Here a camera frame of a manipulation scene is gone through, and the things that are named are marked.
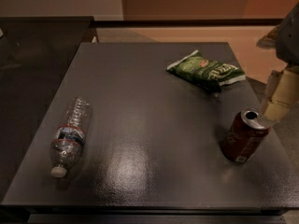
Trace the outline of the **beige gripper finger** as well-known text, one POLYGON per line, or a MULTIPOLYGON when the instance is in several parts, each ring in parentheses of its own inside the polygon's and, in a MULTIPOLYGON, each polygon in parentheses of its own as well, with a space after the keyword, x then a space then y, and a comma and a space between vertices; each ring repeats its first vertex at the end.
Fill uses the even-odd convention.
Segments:
POLYGON ((299 66, 273 70, 268 78, 258 121, 265 127, 280 122, 299 102, 299 66))
POLYGON ((262 112, 281 112, 284 109, 283 76, 279 71, 273 71, 269 76, 262 100, 262 112))

